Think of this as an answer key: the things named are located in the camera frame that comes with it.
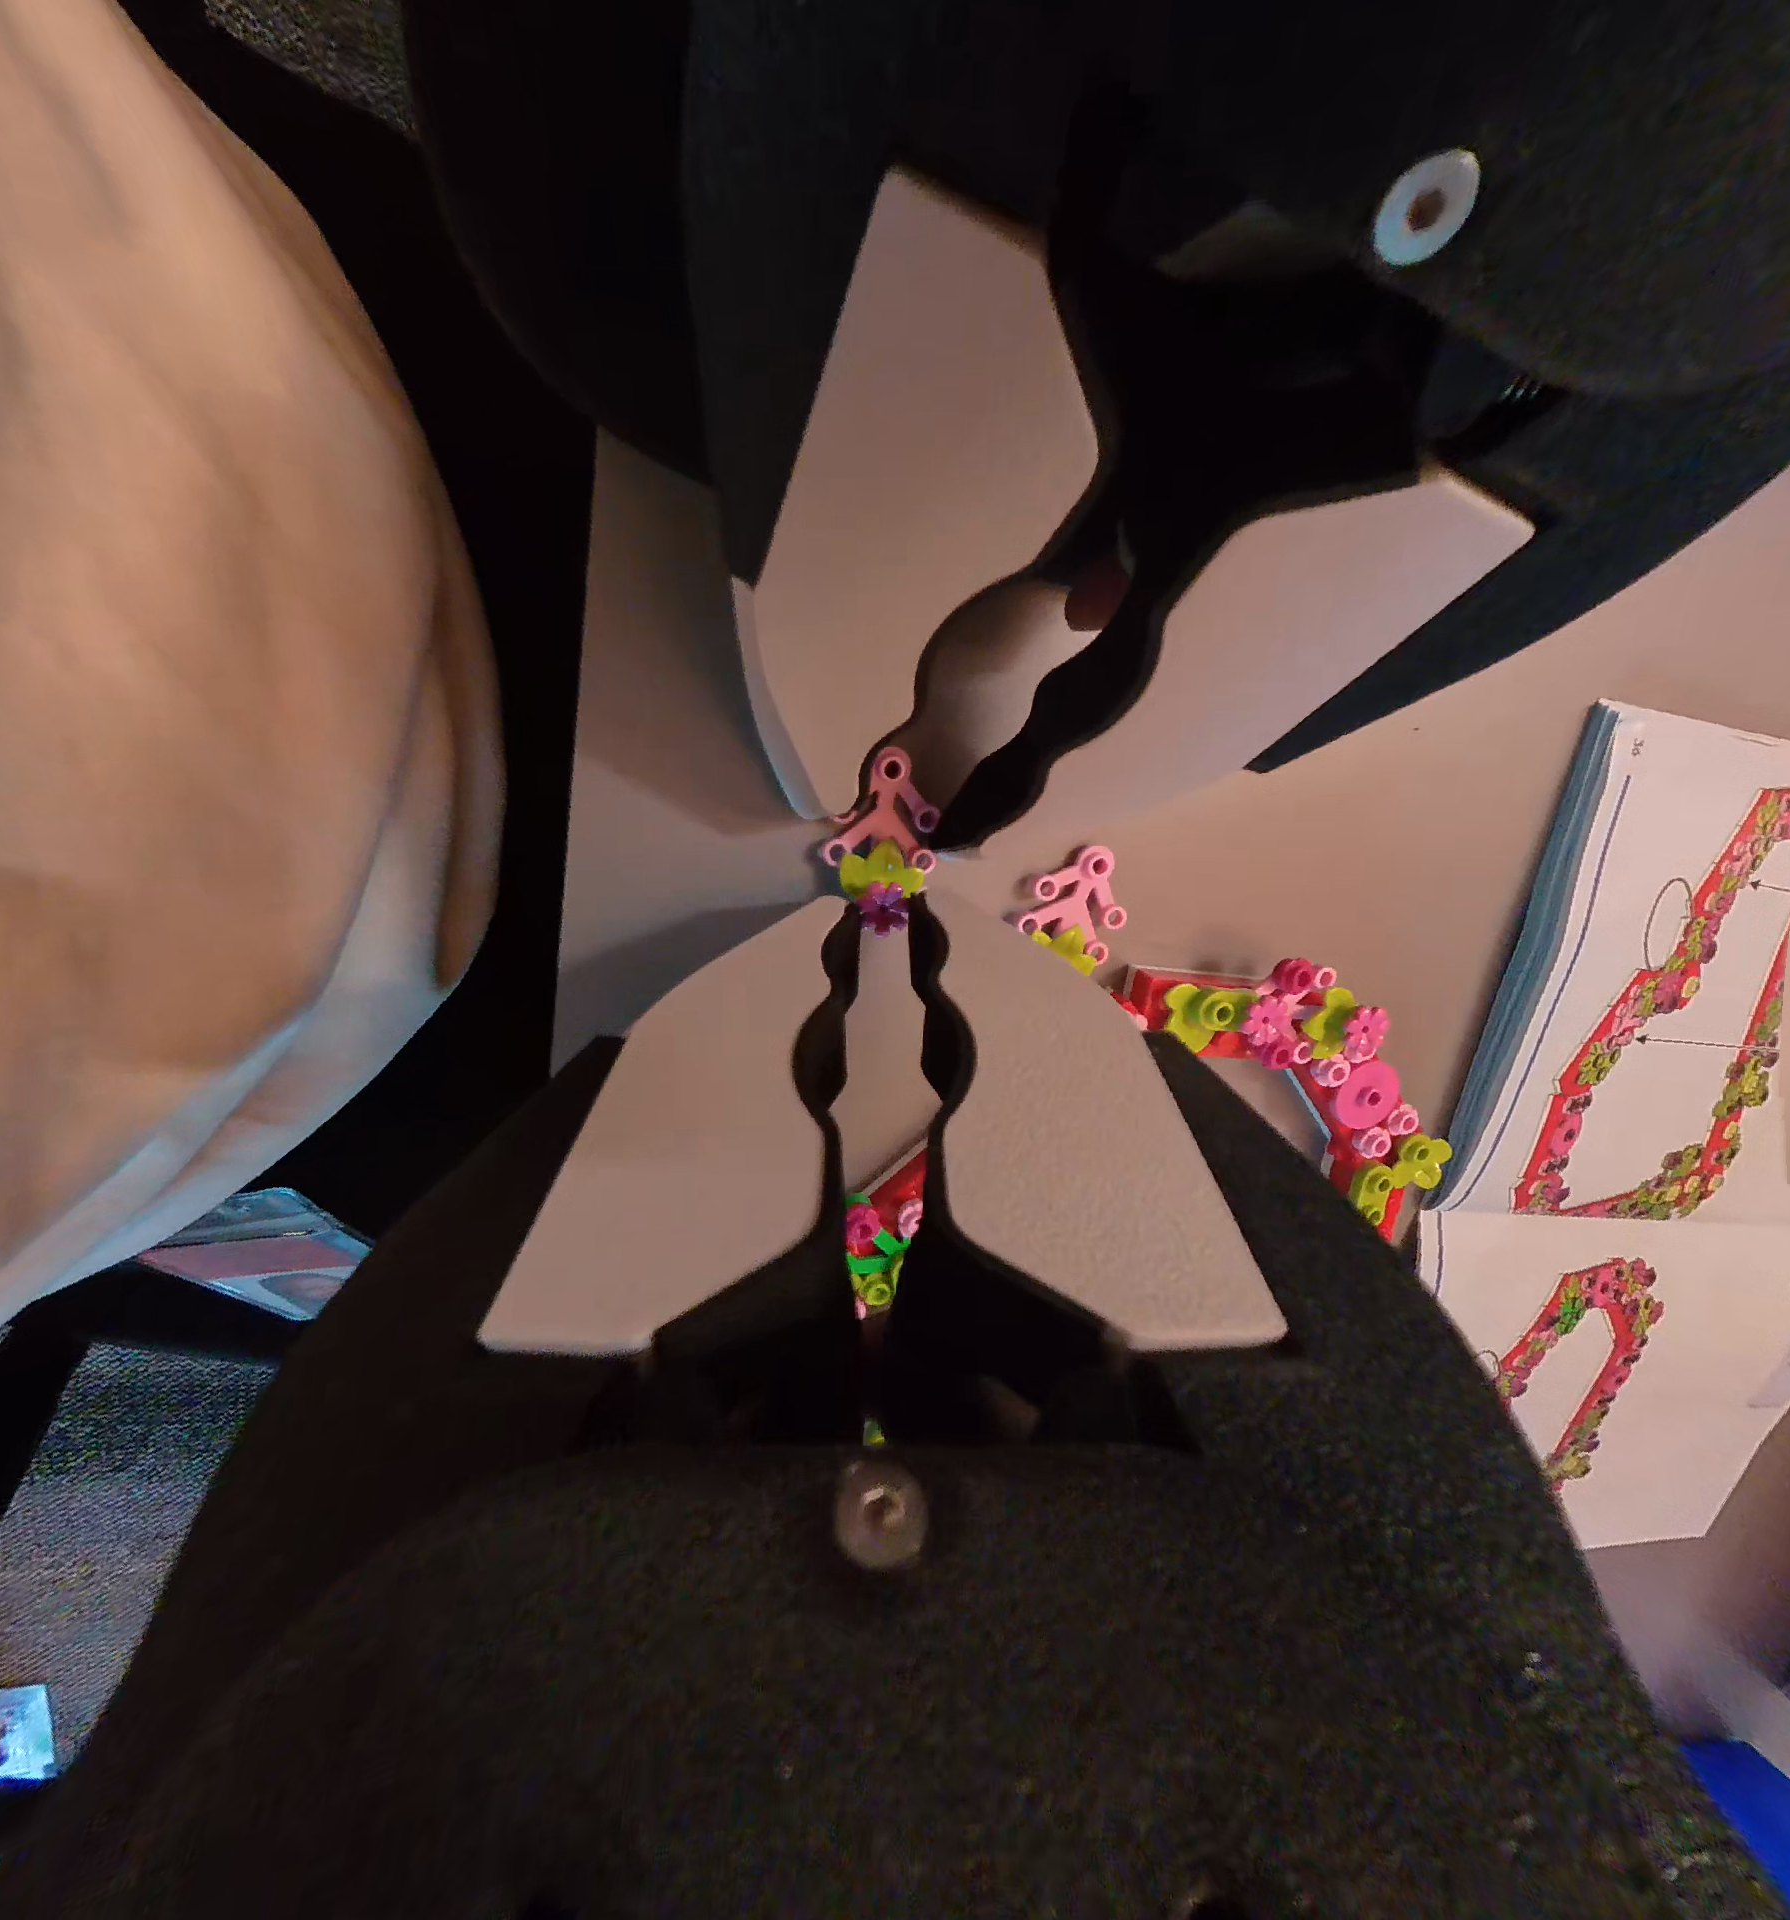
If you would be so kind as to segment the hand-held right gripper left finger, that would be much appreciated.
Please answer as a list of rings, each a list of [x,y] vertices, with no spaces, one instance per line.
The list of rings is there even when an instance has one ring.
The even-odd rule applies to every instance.
[[[825,1134],[794,1039],[828,994],[844,918],[815,900],[635,1020],[479,1338],[493,1352],[632,1358],[816,1224]]]

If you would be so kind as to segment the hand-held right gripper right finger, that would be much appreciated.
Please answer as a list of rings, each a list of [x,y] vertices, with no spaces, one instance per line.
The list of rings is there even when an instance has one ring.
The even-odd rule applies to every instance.
[[[929,1214],[1137,1352],[1265,1348],[1287,1319],[1131,1016],[945,885],[909,923],[935,1094]]]

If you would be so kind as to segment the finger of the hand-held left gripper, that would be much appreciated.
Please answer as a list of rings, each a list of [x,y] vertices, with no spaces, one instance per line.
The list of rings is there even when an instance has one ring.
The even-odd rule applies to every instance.
[[[942,809],[935,847],[1017,821],[1107,828],[1243,769],[1532,534],[1443,470],[1246,524],[1171,608],[1130,588],[1038,685],[1020,733]]]
[[[802,821],[854,809],[929,642],[1043,554],[1096,467],[1041,244],[888,169],[763,562],[731,574],[745,691]]]

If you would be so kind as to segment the pink flower brick sprig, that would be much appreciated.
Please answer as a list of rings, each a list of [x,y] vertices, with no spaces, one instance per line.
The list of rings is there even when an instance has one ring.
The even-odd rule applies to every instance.
[[[916,898],[935,864],[929,835],[940,809],[916,786],[905,748],[885,745],[872,759],[859,801],[834,816],[819,849],[861,929],[907,931]]]
[[[1114,872],[1115,856],[1107,846],[1079,847],[1063,867],[1033,876],[1027,906],[1010,913],[1009,923],[1089,978],[1107,963],[1106,938],[1127,923]]]

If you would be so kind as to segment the white instruction booklet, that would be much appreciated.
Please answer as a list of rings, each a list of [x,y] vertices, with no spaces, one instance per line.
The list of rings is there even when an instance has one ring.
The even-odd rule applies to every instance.
[[[1790,741],[1591,710],[1416,1272],[1581,1548],[1694,1538],[1790,1406]]]

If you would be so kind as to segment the shiny plastic packet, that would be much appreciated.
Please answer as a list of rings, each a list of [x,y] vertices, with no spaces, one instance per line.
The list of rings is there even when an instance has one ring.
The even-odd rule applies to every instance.
[[[297,1187],[252,1187],[135,1257],[139,1265],[290,1324],[311,1323],[372,1242]]]

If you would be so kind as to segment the blue object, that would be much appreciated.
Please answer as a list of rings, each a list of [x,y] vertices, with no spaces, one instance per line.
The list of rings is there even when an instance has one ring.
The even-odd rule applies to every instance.
[[[1687,1740],[1709,1798],[1790,1904],[1790,1779],[1742,1740]]]

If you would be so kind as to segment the red heart brick frame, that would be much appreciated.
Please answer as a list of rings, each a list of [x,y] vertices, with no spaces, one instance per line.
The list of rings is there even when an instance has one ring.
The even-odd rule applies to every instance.
[[[1305,1116],[1295,1143],[1385,1242],[1402,1235],[1412,1192],[1433,1191],[1451,1146],[1427,1132],[1385,1061],[1387,1012],[1314,959],[1280,959],[1262,978],[1126,966],[1109,998],[1149,1033],[1209,1069],[1276,1076]]]

